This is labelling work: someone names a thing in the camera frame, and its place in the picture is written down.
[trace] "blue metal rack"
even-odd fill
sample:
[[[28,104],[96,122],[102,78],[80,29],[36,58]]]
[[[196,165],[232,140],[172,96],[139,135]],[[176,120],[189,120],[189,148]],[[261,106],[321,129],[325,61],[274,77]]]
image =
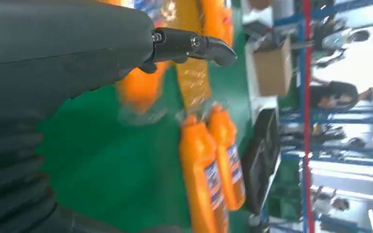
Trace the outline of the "blue metal rack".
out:
[[[322,19],[326,16],[335,15],[339,12],[344,11],[350,11],[361,7],[366,7],[373,5],[373,0],[353,0],[341,4],[336,4],[332,7],[325,7],[323,9],[314,9],[312,11],[305,12],[306,9],[309,9],[309,3],[307,0],[304,0],[304,12],[303,14],[296,14],[290,17],[281,18],[278,20],[275,20],[274,26],[285,26],[289,24],[298,24],[298,32],[299,32],[299,39],[300,42],[305,42],[305,39],[309,39],[306,36],[305,28],[306,24],[309,25],[310,18],[312,19]],[[299,70],[301,74],[301,87],[300,87],[300,110],[297,111],[281,111],[280,116],[282,117],[280,119],[281,123],[300,123],[303,122],[305,125],[304,129],[307,130],[305,133],[305,136],[309,136],[309,125],[311,123],[336,123],[336,124],[373,124],[373,117],[363,118],[363,119],[321,119],[321,118],[315,118],[313,120],[309,120],[309,114],[305,113],[304,110],[309,110],[309,106],[305,106],[304,103],[308,103],[309,96],[305,96],[305,85],[306,84],[306,69],[310,66],[310,62],[306,59],[306,49],[303,48],[300,50],[300,58],[299,58]],[[310,112],[311,114],[315,115],[331,115],[331,114],[373,114],[373,110],[365,110],[365,109],[354,109],[350,111],[317,111],[313,110]],[[354,149],[354,148],[345,148],[345,147],[325,147],[321,145],[310,145],[309,140],[306,145],[308,148],[306,148],[305,151],[307,151],[309,155],[309,149],[312,150],[351,150],[351,151],[357,151],[357,152],[373,152],[373,149]],[[302,175],[302,201],[303,201],[303,232],[307,233],[314,233],[314,228],[311,227],[311,224],[313,226],[313,222],[310,221],[312,217],[312,211],[308,211],[307,206],[308,202],[310,201],[310,183],[308,183],[308,180],[306,179],[307,176],[310,176],[309,174],[309,167],[308,167],[308,161],[310,160],[317,160],[317,161],[325,161],[325,162],[333,162],[333,163],[342,163],[342,164],[354,164],[354,165],[363,165],[363,166],[373,166],[373,161],[367,161],[367,160],[349,160],[349,159],[337,159],[337,158],[320,158],[319,156],[312,156],[311,158],[308,158],[308,156],[300,157],[297,153],[288,153],[287,151],[282,151],[282,159],[283,160],[297,160],[297,161],[303,161],[303,175]],[[289,228],[284,228],[283,226],[274,226],[271,225],[271,227],[279,228],[286,232],[299,232],[296,230],[292,230]]]
[[[353,0],[340,4],[336,4],[332,7],[325,7],[323,9],[315,9],[311,11],[311,17],[313,19],[323,19],[327,16],[335,15],[336,13],[351,11],[361,7],[373,5],[373,0]],[[274,26],[284,26],[293,23],[299,23],[304,20],[303,14],[295,14],[286,18],[280,18],[274,21]]]

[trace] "green surface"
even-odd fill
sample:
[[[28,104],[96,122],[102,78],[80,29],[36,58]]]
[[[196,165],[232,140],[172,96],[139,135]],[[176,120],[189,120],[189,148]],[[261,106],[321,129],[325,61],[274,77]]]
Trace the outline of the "green surface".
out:
[[[238,61],[232,67],[210,65],[215,99],[230,102],[243,152],[251,133],[245,71],[245,35],[235,10]],[[179,126],[174,112],[182,108],[175,69],[165,77],[163,103],[170,110],[158,123],[128,126],[118,121],[115,89],[103,87],[67,101],[40,126],[45,140],[43,170],[58,201],[78,213],[134,232],[161,224],[190,228],[187,197],[178,158]],[[245,232],[249,213],[231,213],[231,232]]]

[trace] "robotic arm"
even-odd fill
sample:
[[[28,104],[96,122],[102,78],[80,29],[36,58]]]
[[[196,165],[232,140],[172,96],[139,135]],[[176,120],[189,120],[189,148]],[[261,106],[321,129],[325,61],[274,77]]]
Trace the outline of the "robotic arm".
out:
[[[188,57],[221,66],[224,42],[155,28],[143,12],[87,0],[0,1],[0,232],[120,232],[58,205],[34,148],[35,125],[70,98],[113,84],[132,69]]]

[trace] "person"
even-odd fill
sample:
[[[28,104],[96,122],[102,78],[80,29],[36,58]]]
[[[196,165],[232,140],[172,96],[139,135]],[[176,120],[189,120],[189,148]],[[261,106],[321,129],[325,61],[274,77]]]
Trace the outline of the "person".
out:
[[[311,80],[319,84],[310,86],[311,108],[349,110],[359,101],[358,91],[350,83],[327,82],[314,76]]]
[[[322,192],[322,189],[323,186],[320,186],[312,199],[314,214],[317,216],[329,216],[331,215],[332,211],[346,211],[350,208],[350,203],[347,199],[334,199],[337,194],[337,190],[334,190],[332,195],[327,195]]]

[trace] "orange bottle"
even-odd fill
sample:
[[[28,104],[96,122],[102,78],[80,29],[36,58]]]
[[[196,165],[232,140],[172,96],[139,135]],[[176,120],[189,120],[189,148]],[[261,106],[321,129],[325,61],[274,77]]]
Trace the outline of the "orange bottle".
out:
[[[217,143],[217,163],[227,207],[237,210],[245,202],[241,162],[235,145],[237,128],[219,104],[213,107],[209,116],[209,130]]]
[[[179,150],[193,232],[227,233],[228,210],[215,161],[216,145],[194,115],[183,122]]]

